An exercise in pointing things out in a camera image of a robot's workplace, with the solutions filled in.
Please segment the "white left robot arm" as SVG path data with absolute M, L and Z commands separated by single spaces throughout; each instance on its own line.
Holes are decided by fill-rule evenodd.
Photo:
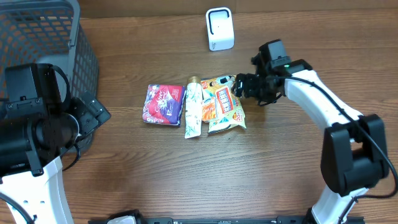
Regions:
M 9 98 L 1 120 L 1 200 L 16 223 L 73 223 L 63 186 L 63 155 L 107 122 L 111 114 L 88 91 L 62 99 L 49 63 L 5 70 Z

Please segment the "orange small snack pack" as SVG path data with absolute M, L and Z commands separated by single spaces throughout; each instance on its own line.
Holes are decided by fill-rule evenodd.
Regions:
M 209 123 L 217 119 L 216 99 L 215 97 L 207 98 L 202 101 L 202 121 Z

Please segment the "dark grey plastic basket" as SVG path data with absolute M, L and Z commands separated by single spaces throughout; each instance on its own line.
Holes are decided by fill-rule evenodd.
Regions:
M 58 66 L 61 98 L 70 94 L 70 112 L 82 96 L 96 96 L 99 64 L 80 24 L 78 1 L 1 1 L 1 70 L 28 63 Z

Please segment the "white tube gold cap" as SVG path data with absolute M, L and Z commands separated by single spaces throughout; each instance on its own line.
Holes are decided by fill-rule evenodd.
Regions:
M 202 87 L 199 77 L 190 77 L 187 84 L 185 103 L 185 139 L 201 134 Z

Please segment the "white barcode scanner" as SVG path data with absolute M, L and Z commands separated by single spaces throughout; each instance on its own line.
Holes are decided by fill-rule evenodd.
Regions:
M 209 9 L 205 15 L 209 49 L 228 50 L 234 47 L 234 28 L 231 10 L 227 7 Z

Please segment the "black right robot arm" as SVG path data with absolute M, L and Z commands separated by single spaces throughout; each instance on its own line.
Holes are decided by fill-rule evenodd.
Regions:
M 254 73 L 239 73 L 232 92 L 257 100 L 259 106 L 282 96 L 298 104 L 323 132 L 320 169 L 325 188 L 306 215 L 294 223 L 364 223 L 349 217 L 369 189 L 397 171 L 387 155 L 384 122 L 363 115 L 339 99 L 304 59 L 291 60 L 280 39 L 260 46 L 251 59 Z

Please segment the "yellow snack bag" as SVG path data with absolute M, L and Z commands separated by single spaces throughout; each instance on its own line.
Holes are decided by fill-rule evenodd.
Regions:
M 208 123 L 208 133 L 218 133 L 237 126 L 246 129 L 245 113 L 238 97 L 231 92 L 234 75 L 201 80 L 203 100 L 216 99 L 217 119 Z

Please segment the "purple red snack pack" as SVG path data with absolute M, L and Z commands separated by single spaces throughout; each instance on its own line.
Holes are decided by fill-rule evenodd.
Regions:
M 179 85 L 148 85 L 143 121 L 180 126 L 186 88 Z

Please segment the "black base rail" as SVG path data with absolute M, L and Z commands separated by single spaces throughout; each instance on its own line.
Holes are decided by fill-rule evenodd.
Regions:
M 305 224 L 316 223 L 310 217 L 310 211 L 306 215 L 278 216 L 274 218 L 197 218 L 175 219 L 170 217 L 145 218 L 135 209 L 113 214 L 105 219 L 94 218 L 88 224 L 111 223 L 137 223 L 137 224 Z

